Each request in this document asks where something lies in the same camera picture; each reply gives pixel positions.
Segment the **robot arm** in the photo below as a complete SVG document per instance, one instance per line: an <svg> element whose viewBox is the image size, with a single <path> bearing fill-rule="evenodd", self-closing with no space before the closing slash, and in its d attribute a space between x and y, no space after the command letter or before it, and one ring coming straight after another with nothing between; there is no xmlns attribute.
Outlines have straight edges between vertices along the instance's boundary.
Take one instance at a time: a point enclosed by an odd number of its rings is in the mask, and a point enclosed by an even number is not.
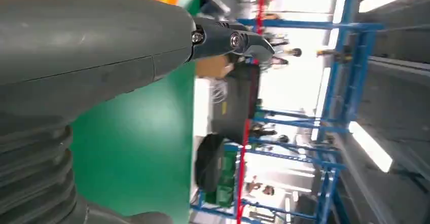
<svg viewBox="0 0 430 224"><path fill-rule="evenodd" d="M0 0L0 223L169 223L79 198L69 124L190 60L271 57L263 38L232 27L155 0Z"/></svg>

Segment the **metal bolt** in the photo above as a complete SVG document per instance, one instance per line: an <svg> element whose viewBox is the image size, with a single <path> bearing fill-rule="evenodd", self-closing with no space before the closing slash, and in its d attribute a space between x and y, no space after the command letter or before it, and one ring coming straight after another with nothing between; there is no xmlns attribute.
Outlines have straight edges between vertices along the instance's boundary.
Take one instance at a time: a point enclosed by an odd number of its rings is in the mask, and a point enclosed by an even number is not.
<svg viewBox="0 0 430 224"><path fill-rule="evenodd" d="M197 32L197 31L195 31L195 32L193 33L193 35L191 36L191 41L192 41L193 43L199 43L199 42L201 42L202 40L203 40L203 35L202 35L201 33Z"/></svg>
<svg viewBox="0 0 430 224"><path fill-rule="evenodd" d="M239 34L233 34L230 37L230 45L235 48L240 45L240 36Z"/></svg>

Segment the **green table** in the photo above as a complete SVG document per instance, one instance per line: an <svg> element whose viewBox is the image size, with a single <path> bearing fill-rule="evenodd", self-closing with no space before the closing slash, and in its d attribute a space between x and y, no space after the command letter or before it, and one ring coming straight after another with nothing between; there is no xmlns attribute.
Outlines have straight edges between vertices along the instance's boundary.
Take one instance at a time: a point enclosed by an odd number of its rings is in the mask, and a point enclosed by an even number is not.
<svg viewBox="0 0 430 224"><path fill-rule="evenodd" d="M194 70L188 63L78 118L72 150L80 194L123 215L162 211L188 223Z"/></svg>

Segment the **blue metal rack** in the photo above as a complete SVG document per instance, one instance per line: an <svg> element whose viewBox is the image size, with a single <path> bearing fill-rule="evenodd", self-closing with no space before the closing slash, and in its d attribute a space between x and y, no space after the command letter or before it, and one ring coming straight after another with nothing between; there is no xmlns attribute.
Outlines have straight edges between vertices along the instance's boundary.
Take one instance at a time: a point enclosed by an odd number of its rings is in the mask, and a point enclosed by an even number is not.
<svg viewBox="0 0 430 224"><path fill-rule="evenodd" d="M339 35L335 50L342 52L346 41L347 33L355 33L355 43L353 47L352 61L348 64L341 65L339 61L334 61L331 65L331 72L329 78L329 84L326 92L324 107L321 117L309 117L307 115L291 112L291 111L275 111L261 109L260 112L266 115L282 115L293 118L292 120L275 120L269 118L254 118L254 121L263 123L274 123L282 125L290 125L300 128L318 129L317 141L314 144L315 147L298 146L290 143L283 143L279 141L266 141L256 138L249 138L243 145L234 146L226 145L226 151L236 151L238 156L244 152L253 153L257 155L270 156L281 159L288 159L293 161L312 163L319 165L322 170L321 187L319 190L318 204L314 215L308 215L297 212L289 212L270 206L261 205L258 202L251 202L249 200L242 199L237 200L240 196L238 193L241 191L239 187L235 186L234 194L234 205L232 209L228 211L221 211L219 207L207 207L204 205L204 193L199 192L199 201L197 204L191 205L191 208L204 211L207 213L220 215L225 218L236 219L237 223L261 223L258 219L243 217L242 208L244 206L254 206L258 208L265 208L271 211L274 215L279 214L290 214L300 218L314 220L315 223L325 224L330 214L332 204L335 205L338 216L342 220L342 224L348 224L349 220L344 211L342 202L336 191L336 183L339 178L340 171L344 169L344 165L338 163L339 153L336 149L323 143L326 132L346 133L348 132L348 125L351 121L356 119L356 112L361 95L363 92L363 86L367 72L367 60L372 53L372 48L375 40L375 31L382 29L382 25L379 24L368 24L368 23L350 23L351 22L351 10L353 0L345 0L344 11L340 23L329 23L329 22L303 22L303 21L289 21L289 20L264 20L263 26L265 27L288 27L288 28L312 28L312 29L339 29ZM238 22L248 25L258 25L256 20L253 19L239 19ZM347 77L347 83L345 84L345 90L343 93L343 100L341 110L333 114L331 112L332 103L334 103L335 87L338 78L338 71L340 66L348 66L349 73ZM296 152L298 149L304 149L308 152L305 157L299 157L297 154L293 155L282 155L266 151L257 150L245 150L244 147L247 143L262 143L271 144L284 147L291 152ZM244 163L239 161L238 168L236 171L236 182L239 181L239 176L243 176L241 171L243 167L240 167Z"/></svg>

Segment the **red vertical bar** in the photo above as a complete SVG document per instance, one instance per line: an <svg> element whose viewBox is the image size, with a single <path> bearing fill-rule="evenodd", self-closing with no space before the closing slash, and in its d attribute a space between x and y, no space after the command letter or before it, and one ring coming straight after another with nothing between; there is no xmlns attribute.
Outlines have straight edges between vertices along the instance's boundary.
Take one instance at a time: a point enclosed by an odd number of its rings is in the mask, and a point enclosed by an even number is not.
<svg viewBox="0 0 430 224"><path fill-rule="evenodd" d="M263 33L263 12L264 12L264 0L258 0L258 10L257 10L257 33Z"/></svg>
<svg viewBox="0 0 430 224"><path fill-rule="evenodd" d="M237 216L236 216L236 224L241 224L242 222L242 214L243 208L242 206L242 189L243 182L245 180L245 147L248 144L249 137L249 119L245 120L245 129L243 131L243 142L242 149L240 149L240 162L239 162L239 184L237 188Z"/></svg>
<svg viewBox="0 0 430 224"><path fill-rule="evenodd" d="M264 12L264 0L258 0L258 10L257 10L257 17L256 17L256 30L258 34L263 33L263 12ZM253 95L253 87L255 86L255 80L256 77L253 76L251 80L251 90L250 90L250 103L252 103L252 97ZM240 149L240 162L239 162L239 183L238 183L238 191L237 191L237 216L236 216L236 224L242 223L242 214L244 206L242 205L242 189L243 189L243 182L245 180L245 152L246 152L246 146L248 145L248 138L249 138L249 124L250 119L245 120L245 129L243 131L243 141L242 141L242 149Z"/></svg>

